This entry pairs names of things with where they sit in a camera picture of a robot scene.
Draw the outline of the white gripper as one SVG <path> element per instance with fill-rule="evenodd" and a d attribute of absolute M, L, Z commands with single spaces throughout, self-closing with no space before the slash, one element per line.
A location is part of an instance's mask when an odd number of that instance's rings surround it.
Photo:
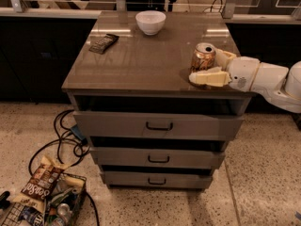
<path fill-rule="evenodd" d="M 250 91 L 260 61 L 256 58 L 241 56 L 215 49 L 215 62 L 218 67 L 190 73 L 189 81 L 195 85 L 223 87 L 229 84 L 232 89 Z"/>

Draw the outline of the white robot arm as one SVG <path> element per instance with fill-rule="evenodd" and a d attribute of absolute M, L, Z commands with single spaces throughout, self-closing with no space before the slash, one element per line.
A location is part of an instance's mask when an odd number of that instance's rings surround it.
<path fill-rule="evenodd" d="M 290 69 L 260 62 L 248 56 L 215 50 L 212 68 L 191 72 L 189 81 L 196 86 L 224 87 L 260 94 L 269 104 L 290 111 L 301 112 L 300 63 Z"/>

